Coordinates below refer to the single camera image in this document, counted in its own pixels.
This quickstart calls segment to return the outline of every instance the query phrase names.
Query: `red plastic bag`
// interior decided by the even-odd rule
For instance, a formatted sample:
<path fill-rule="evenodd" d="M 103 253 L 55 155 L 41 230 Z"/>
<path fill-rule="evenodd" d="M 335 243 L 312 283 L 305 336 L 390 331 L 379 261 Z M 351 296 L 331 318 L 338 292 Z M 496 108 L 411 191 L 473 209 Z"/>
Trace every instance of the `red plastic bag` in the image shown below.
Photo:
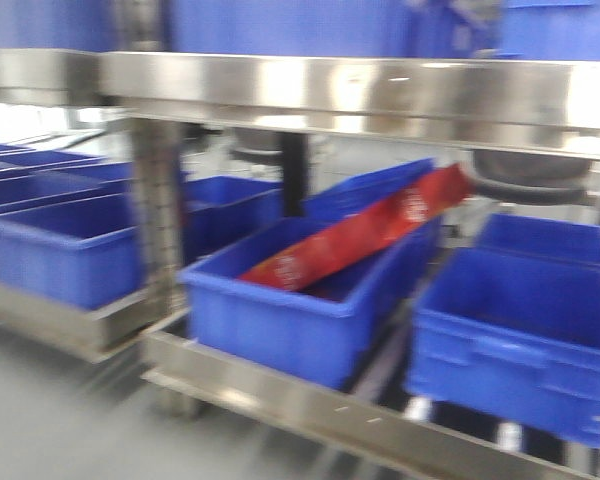
<path fill-rule="evenodd" d="M 301 290 L 395 243 L 471 194 L 459 166 L 423 176 L 360 213 L 264 260 L 239 278 Z"/>

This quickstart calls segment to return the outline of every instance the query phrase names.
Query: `black pole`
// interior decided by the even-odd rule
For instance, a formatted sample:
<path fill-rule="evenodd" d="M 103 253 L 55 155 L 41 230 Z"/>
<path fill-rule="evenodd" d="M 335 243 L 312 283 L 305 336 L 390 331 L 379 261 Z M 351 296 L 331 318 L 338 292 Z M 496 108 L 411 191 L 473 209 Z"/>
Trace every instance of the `black pole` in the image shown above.
<path fill-rule="evenodd" d="M 302 200 L 309 191 L 308 139 L 308 135 L 303 133 L 280 134 L 282 195 L 286 217 L 304 216 Z"/>

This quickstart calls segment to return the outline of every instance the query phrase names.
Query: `white logo on bag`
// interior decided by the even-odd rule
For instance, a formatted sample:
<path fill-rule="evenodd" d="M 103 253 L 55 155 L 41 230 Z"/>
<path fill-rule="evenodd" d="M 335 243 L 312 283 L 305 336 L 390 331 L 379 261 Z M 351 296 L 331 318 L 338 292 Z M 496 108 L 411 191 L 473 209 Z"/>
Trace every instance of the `white logo on bag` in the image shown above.
<path fill-rule="evenodd" d="M 402 215 L 410 222 L 423 223 L 427 220 L 427 204 L 415 189 L 409 189 L 402 198 Z"/>
<path fill-rule="evenodd" d="M 295 290 L 298 287 L 298 280 L 302 277 L 300 264 L 292 255 L 280 257 L 276 262 L 274 272 L 288 290 Z"/>

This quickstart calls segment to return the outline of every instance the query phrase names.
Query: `stainless steel shelf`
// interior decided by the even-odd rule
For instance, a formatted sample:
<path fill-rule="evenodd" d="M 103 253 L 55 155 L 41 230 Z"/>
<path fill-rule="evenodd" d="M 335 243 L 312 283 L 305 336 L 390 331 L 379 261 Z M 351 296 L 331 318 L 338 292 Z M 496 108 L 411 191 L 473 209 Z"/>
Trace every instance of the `stainless steel shelf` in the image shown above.
<path fill-rule="evenodd" d="M 179 321 L 145 334 L 144 358 L 153 369 L 144 378 L 167 391 L 211 402 L 419 479 L 594 478 L 204 347 L 171 333 Z"/>
<path fill-rule="evenodd" d="M 99 56 L 53 49 L 0 49 L 0 103 L 104 105 L 98 92 Z"/>
<path fill-rule="evenodd" d="M 0 325 L 92 363 L 136 343 L 159 311 L 145 291 L 87 312 L 0 284 Z"/>
<path fill-rule="evenodd" d="M 600 159 L 600 63 L 129 52 L 102 62 L 102 92 L 137 117 Z"/>

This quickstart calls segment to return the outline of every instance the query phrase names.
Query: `gray floor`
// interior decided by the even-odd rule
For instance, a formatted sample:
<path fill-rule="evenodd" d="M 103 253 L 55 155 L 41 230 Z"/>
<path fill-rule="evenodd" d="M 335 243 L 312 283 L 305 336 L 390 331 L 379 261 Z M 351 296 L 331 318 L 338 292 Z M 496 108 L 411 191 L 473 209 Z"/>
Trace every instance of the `gray floor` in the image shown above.
<path fill-rule="evenodd" d="M 134 351 L 92 366 L 0 329 L 0 480 L 406 479 L 218 408 L 169 417 L 142 371 Z"/>

